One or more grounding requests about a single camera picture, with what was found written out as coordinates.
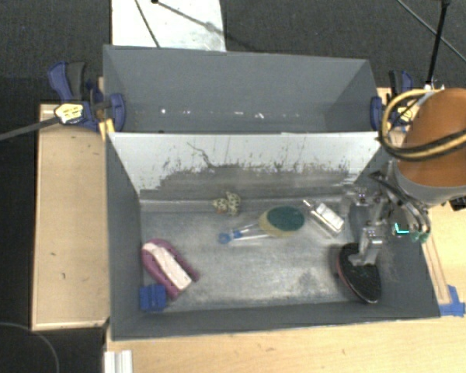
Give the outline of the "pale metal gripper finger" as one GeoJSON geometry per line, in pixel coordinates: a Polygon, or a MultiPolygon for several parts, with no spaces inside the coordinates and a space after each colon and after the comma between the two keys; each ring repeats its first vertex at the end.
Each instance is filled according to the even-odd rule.
{"type": "Polygon", "coordinates": [[[367,189],[350,188],[343,194],[343,217],[350,228],[362,228],[369,218],[367,189]]]}
{"type": "Polygon", "coordinates": [[[375,265],[383,243],[384,230],[382,227],[364,227],[358,242],[358,252],[350,255],[349,261],[354,266],[375,265]]]}

